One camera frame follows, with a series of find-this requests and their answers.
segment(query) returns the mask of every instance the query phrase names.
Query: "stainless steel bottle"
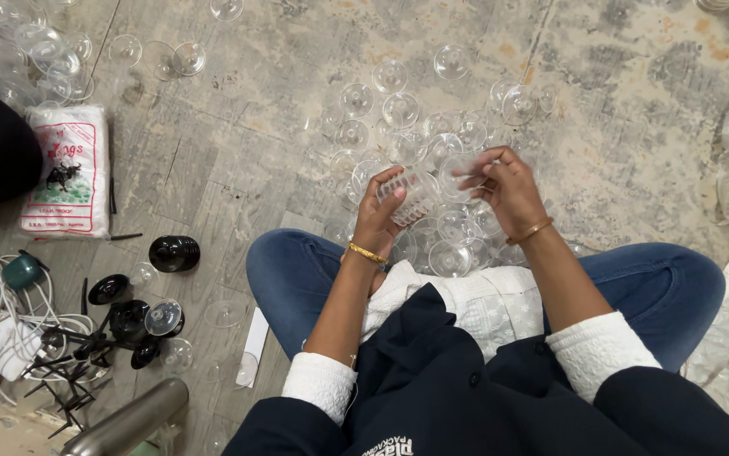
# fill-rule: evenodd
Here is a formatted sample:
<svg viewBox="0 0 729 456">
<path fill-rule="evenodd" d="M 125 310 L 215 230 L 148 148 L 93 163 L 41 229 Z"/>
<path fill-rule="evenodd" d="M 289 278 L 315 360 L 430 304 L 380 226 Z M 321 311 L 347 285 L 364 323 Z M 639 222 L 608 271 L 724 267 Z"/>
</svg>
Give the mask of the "stainless steel bottle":
<svg viewBox="0 0 729 456">
<path fill-rule="evenodd" d="M 189 397 L 177 378 L 162 380 L 147 393 L 69 440 L 61 456 L 125 456 L 181 409 Z"/>
</svg>

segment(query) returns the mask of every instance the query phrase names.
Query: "navy blue jacket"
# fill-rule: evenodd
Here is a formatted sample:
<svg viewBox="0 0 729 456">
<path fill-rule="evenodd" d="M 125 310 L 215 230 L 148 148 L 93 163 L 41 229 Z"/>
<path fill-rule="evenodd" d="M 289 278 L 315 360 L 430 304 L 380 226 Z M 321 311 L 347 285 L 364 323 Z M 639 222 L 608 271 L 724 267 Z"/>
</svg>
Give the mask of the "navy blue jacket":
<svg viewBox="0 0 729 456">
<path fill-rule="evenodd" d="M 591 405 L 544 336 L 485 364 L 454 320 L 424 286 L 359 347 L 358 394 L 341 428 L 308 402 L 264 399 L 224 456 L 729 455 L 729 416 L 678 375 L 625 369 Z"/>
</svg>

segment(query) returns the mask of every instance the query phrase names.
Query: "hand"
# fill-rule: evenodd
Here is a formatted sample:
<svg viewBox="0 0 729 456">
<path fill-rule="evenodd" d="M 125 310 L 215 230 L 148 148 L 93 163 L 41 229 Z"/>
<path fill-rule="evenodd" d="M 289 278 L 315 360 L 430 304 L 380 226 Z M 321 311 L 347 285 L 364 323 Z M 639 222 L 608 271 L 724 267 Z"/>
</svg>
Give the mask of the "hand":
<svg viewBox="0 0 729 456">
<path fill-rule="evenodd" d="M 353 244 L 384 258 L 390 256 L 395 236 L 403 229 L 390 220 L 390 216 L 404 202 L 407 190 L 399 187 L 381 203 L 378 202 L 376 191 L 381 184 L 403 171 L 402 167 L 396 166 L 381 171 L 370 179 L 367 190 L 364 192 L 364 198 L 359 204 L 359 218 L 356 220 L 356 229 L 353 231 Z"/>
<path fill-rule="evenodd" d="M 517 239 L 521 233 L 548 216 L 536 190 L 531 169 L 510 147 L 488 149 L 474 163 L 474 168 L 469 172 L 474 177 L 461 182 L 460 188 L 475 187 L 488 178 L 483 187 L 471 192 L 471 197 L 481 198 L 491 205 L 502 230 L 509 238 Z"/>
</svg>

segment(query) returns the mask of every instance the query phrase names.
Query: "blue jeans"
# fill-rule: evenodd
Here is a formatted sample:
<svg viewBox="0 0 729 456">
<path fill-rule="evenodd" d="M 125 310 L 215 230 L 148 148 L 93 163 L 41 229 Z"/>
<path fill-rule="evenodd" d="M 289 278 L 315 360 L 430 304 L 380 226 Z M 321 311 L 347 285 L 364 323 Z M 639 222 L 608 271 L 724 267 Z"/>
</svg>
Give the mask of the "blue jeans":
<svg viewBox="0 0 729 456">
<path fill-rule="evenodd" d="M 317 323 L 344 248 L 299 230 L 274 230 L 249 248 L 246 275 L 289 359 Z M 579 260 L 664 369 L 677 372 L 722 304 L 724 277 L 706 256 L 674 244 L 634 244 Z"/>
</svg>

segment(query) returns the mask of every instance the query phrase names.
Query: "knee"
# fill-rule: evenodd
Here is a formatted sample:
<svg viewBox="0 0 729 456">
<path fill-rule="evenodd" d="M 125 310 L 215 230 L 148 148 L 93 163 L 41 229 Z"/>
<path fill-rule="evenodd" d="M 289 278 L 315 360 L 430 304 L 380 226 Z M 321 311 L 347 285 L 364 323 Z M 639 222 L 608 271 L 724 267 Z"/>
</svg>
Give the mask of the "knee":
<svg viewBox="0 0 729 456">
<path fill-rule="evenodd" d="M 298 244 L 306 233 L 291 228 L 279 228 L 264 233 L 252 242 L 246 254 L 246 269 L 258 267 L 272 259 L 283 256 L 283 252 Z"/>
<path fill-rule="evenodd" d="M 710 258 L 687 247 L 664 244 L 670 261 L 683 279 L 696 288 L 696 295 L 713 314 L 719 310 L 724 298 L 724 274 Z"/>
</svg>

